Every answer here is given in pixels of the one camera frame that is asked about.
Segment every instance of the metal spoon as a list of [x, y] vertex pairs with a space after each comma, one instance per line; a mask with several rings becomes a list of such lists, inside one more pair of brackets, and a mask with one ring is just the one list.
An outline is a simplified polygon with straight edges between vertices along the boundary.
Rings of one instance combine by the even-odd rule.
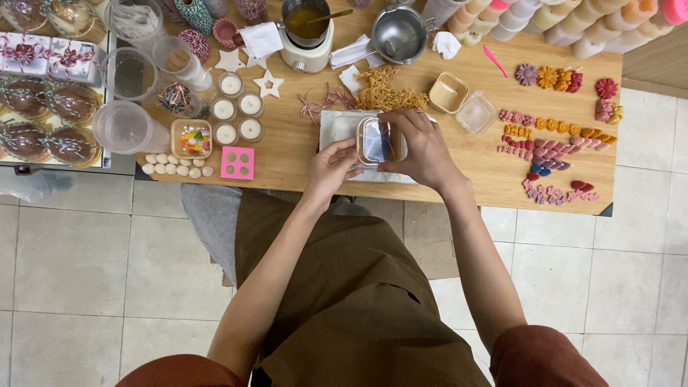
[[316, 21], [334, 19], [335, 17], [346, 16], [346, 15], [352, 13], [353, 11], [354, 10], [346, 10], [346, 11], [342, 11], [342, 12], [337, 12], [336, 14], [329, 14], [327, 16], [319, 17], [318, 19], [313, 19], [311, 21], [307, 21], [306, 24], [315, 23]]

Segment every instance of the brown apron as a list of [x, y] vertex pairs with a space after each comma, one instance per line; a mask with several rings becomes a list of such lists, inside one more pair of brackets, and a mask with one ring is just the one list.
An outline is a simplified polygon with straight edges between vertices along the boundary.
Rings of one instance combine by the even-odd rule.
[[[293, 209], [244, 190], [235, 243], [239, 287]], [[371, 216], [318, 220], [259, 367], [274, 386], [490, 386], [471, 347], [440, 321], [414, 258], [384, 220]]]

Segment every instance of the jar with wooden lid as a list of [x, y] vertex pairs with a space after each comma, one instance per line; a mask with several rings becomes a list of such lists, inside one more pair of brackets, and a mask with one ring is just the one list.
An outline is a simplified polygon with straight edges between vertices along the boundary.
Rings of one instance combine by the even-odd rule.
[[98, 93], [75, 83], [57, 83], [48, 87], [45, 103], [53, 114], [77, 125], [90, 124], [96, 110], [102, 105]]
[[91, 167], [103, 154], [93, 133], [82, 127], [55, 129], [40, 142], [53, 158], [74, 168]]
[[48, 130], [38, 123], [5, 123], [0, 125], [0, 148], [28, 163], [43, 163], [50, 154], [41, 142]]
[[5, 1], [1, 13], [8, 23], [25, 34], [50, 37], [59, 35], [47, 17], [41, 14], [39, 0]]
[[0, 103], [32, 121], [44, 121], [51, 114], [46, 91], [46, 84], [36, 79], [6, 79], [0, 81]]
[[46, 0], [43, 6], [57, 32], [75, 41], [100, 43], [107, 35], [103, 19], [86, 0]]

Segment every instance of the hand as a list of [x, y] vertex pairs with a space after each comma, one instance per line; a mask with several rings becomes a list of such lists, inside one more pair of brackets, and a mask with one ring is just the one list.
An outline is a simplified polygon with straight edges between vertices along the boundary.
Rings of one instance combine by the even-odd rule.
[[330, 200], [344, 180], [361, 173], [360, 169], [349, 168], [358, 164], [356, 139], [347, 138], [329, 144], [313, 157], [310, 163], [310, 181], [303, 192], [302, 203], [312, 206], [317, 215], [322, 215], [330, 206]]
[[454, 165], [440, 126], [431, 122], [424, 112], [395, 109], [379, 114], [378, 118], [395, 124], [404, 134], [409, 148], [404, 160], [380, 164], [378, 171], [411, 176], [440, 195], [451, 189], [470, 186], [471, 181]]

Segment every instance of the green and white twine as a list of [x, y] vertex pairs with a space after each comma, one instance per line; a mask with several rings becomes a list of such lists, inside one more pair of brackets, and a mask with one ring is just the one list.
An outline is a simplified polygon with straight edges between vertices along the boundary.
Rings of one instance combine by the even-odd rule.
[[191, 27], [199, 30], [204, 36], [212, 35], [213, 17], [203, 1], [191, 0], [190, 5], [186, 5], [184, 2], [189, 2], [189, 0], [174, 0], [179, 13], [191, 24]]

